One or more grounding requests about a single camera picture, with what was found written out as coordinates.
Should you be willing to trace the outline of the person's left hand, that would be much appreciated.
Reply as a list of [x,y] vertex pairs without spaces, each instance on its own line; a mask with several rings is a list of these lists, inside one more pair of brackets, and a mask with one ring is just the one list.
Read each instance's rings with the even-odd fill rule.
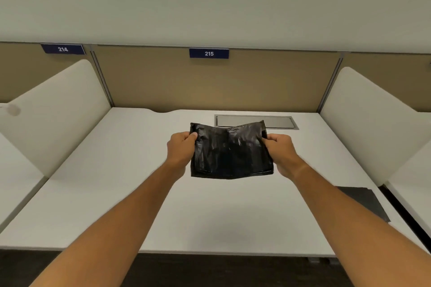
[[174,133],[167,143],[165,164],[172,171],[176,180],[185,173],[195,151],[195,142],[184,142],[184,132]]

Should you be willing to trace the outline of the person's right hand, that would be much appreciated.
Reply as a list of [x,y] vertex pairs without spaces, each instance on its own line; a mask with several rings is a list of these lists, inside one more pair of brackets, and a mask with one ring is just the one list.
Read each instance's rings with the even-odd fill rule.
[[277,141],[277,148],[267,149],[278,171],[295,182],[299,173],[308,164],[297,154],[291,137],[283,134],[268,134],[267,139]]

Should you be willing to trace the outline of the black plastic bag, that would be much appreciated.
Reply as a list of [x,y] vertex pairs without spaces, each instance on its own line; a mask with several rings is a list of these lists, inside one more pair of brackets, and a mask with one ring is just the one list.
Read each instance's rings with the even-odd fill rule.
[[273,159],[263,141],[267,138],[265,122],[220,128],[191,123],[196,132],[191,176],[233,180],[274,173]]

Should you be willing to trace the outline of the person's left forearm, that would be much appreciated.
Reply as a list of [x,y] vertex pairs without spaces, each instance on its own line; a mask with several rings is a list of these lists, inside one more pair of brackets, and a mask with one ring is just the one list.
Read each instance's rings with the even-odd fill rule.
[[187,163],[167,159],[80,234],[29,287],[120,287]]

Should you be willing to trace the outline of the person's right forearm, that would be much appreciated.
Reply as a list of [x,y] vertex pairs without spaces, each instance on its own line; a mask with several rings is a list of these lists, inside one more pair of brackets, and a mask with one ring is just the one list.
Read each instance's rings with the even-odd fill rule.
[[290,172],[355,287],[431,287],[431,255],[301,158]]

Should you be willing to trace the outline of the beige back partition panel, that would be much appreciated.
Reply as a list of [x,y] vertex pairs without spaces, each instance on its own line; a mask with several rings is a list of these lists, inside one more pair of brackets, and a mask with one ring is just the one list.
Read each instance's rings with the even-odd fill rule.
[[8,103],[80,60],[88,60],[101,82],[90,53],[85,55],[46,54],[37,43],[0,42],[0,103]]
[[188,48],[94,45],[115,107],[316,112],[339,52],[244,50],[190,58]]
[[419,112],[431,112],[431,54],[347,52],[339,66],[350,67]]

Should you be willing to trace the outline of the blue number sign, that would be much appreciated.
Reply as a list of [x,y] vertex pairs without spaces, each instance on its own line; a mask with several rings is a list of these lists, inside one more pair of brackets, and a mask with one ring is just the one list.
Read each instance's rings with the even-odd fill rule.
[[86,55],[80,44],[40,44],[46,54]]
[[190,58],[196,59],[229,59],[229,49],[189,48]]

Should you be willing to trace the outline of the white side divider panel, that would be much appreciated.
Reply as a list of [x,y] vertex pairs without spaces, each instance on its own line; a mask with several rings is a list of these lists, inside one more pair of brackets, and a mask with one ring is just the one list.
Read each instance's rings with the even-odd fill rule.
[[350,67],[320,115],[377,186],[431,139],[431,121]]
[[0,133],[51,177],[111,105],[88,60],[80,60],[0,110]]

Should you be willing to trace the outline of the black flat sheet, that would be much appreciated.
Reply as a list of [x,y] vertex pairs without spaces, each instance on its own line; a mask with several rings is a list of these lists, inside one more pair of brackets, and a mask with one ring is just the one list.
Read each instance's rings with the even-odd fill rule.
[[337,186],[344,194],[354,199],[356,202],[363,205],[369,211],[379,216],[385,222],[391,222],[389,216],[386,214],[384,208],[380,204],[378,198],[374,194],[373,190],[366,187],[347,187]]

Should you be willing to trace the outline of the grey partition post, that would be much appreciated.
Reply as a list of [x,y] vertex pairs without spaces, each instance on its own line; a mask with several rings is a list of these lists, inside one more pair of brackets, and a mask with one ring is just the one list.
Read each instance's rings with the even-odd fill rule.
[[329,81],[329,83],[328,83],[328,85],[326,87],[326,90],[325,90],[325,92],[324,92],[324,94],[322,96],[322,99],[321,99],[321,101],[319,103],[319,106],[318,106],[318,108],[316,110],[316,112],[319,113],[319,114],[321,113],[321,111],[322,111],[322,109],[323,109],[323,107],[324,107],[324,105],[326,103],[326,100],[327,100],[327,98],[328,98],[328,96],[330,94],[330,91],[331,91],[331,89],[332,89],[332,87],[333,87],[333,85],[335,83],[335,80],[336,80],[337,75],[338,75],[338,73],[339,73],[339,71],[341,69],[341,65],[342,65],[342,62],[343,62],[343,60],[345,58],[345,55],[346,55],[345,51],[341,51],[340,52],[339,59],[337,61],[335,69],[334,69],[334,71],[333,71],[333,73],[331,75],[330,81]]
[[98,58],[97,58],[97,56],[96,56],[96,53],[95,53],[94,47],[93,47],[93,45],[92,45],[92,44],[88,44],[88,48],[89,48],[89,50],[90,50],[91,57],[92,57],[92,59],[93,59],[93,61],[94,61],[94,65],[95,65],[95,67],[96,67],[97,74],[98,74],[98,77],[99,77],[99,79],[100,79],[101,86],[102,86],[102,88],[103,88],[103,90],[104,90],[104,93],[105,93],[105,95],[106,95],[106,97],[107,97],[107,99],[108,99],[108,102],[109,102],[110,106],[111,106],[111,107],[114,107],[114,106],[115,106],[115,104],[114,104],[114,102],[113,102],[113,100],[112,100],[111,93],[110,93],[110,91],[109,91],[109,89],[108,89],[108,87],[107,87],[107,84],[106,84],[106,81],[105,81],[105,78],[104,78],[103,72],[102,72],[102,70],[101,70],[101,67],[100,67],[100,64],[99,64]]

